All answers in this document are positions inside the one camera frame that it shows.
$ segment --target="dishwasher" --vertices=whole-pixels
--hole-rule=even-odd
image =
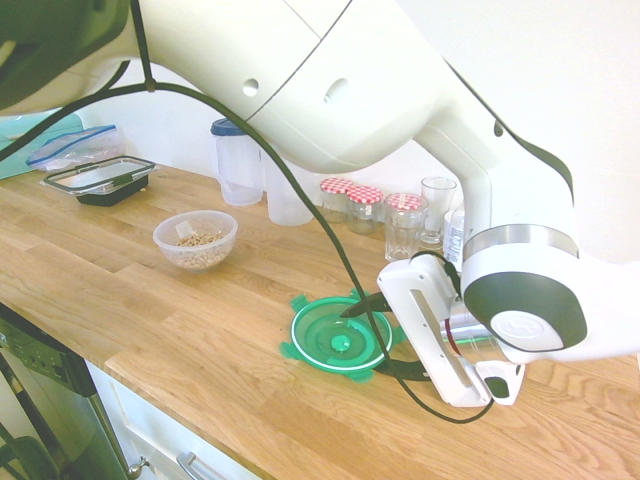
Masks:
[[[0,303],[0,480],[132,480],[84,360]]]

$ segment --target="drawer handle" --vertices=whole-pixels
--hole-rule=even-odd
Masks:
[[[198,472],[196,472],[191,466],[191,464],[195,462],[197,459],[198,457],[196,457],[196,454],[193,452],[181,453],[176,457],[176,461],[178,462],[178,465],[180,465],[182,469],[185,471],[185,473],[189,475],[189,477],[191,477],[193,480],[224,480],[222,477],[219,477],[218,475],[211,478],[205,478],[202,475],[200,475]]]

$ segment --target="wooden surface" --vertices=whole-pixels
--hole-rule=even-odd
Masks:
[[[227,206],[215,180],[166,167],[110,208],[40,186],[41,176],[0,181],[0,301],[263,478],[640,478],[635,357],[532,364],[515,406],[445,423],[391,378],[358,384],[280,355],[291,299],[352,288],[317,223],[276,226],[264,202]],[[151,238],[196,209],[240,224],[230,257],[199,275],[170,265]],[[336,231],[377,291],[380,236]],[[406,344],[398,355],[414,357]],[[447,408],[429,384],[412,387],[444,413],[471,413]]]

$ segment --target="measuring jug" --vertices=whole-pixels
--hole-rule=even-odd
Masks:
[[[213,176],[229,205],[258,203],[264,192],[260,148],[246,133],[223,118],[211,125]]]

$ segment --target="bowl of nuts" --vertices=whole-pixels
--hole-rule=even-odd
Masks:
[[[153,241],[174,265],[204,272],[231,253],[237,230],[238,222],[231,215],[197,210],[162,222],[153,232]]]

